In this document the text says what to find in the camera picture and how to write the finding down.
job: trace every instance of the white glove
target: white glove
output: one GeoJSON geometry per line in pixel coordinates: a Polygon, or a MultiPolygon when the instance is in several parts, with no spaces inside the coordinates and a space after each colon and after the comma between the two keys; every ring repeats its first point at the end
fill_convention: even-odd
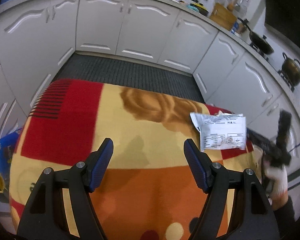
{"type": "Polygon", "coordinates": [[[273,190],[269,197],[272,200],[282,198],[288,191],[288,176],[286,167],[283,166],[282,169],[271,167],[269,162],[264,161],[264,171],[265,175],[274,180],[273,190]]]}

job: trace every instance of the nutrition label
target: nutrition label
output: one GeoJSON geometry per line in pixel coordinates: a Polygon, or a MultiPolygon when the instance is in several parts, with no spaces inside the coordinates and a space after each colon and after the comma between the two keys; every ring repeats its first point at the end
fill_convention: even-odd
{"type": "Polygon", "coordinates": [[[205,148],[219,147],[225,140],[224,134],[210,135],[203,137],[203,144],[205,148]]]}

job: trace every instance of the human hand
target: human hand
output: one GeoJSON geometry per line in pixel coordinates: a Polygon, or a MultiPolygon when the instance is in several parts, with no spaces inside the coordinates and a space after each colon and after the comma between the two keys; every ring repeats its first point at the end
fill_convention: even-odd
{"type": "Polygon", "coordinates": [[[274,186],[269,197],[272,199],[272,209],[277,210],[284,206],[288,201],[288,176],[286,167],[271,167],[270,163],[264,161],[265,175],[274,180],[274,186]]]}

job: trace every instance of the black sleeve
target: black sleeve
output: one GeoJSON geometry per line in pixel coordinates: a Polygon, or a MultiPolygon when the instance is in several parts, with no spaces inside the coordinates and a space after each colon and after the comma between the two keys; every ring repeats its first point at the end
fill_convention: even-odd
{"type": "Polygon", "coordinates": [[[285,236],[294,225],[294,210],[292,200],[288,197],[288,202],[281,208],[274,211],[275,219],[277,220],[280,237],[285,236]]]}

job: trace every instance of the gray floor mat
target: gray floor mat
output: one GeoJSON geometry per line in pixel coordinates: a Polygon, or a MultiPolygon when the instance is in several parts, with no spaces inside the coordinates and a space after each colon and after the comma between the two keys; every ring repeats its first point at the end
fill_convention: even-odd
{"type": "Polygon", "coordinates": [[[138,88],[204,103],[193,77],[117,59],[75,53],[54,80],[61,78],[138,88]]]}

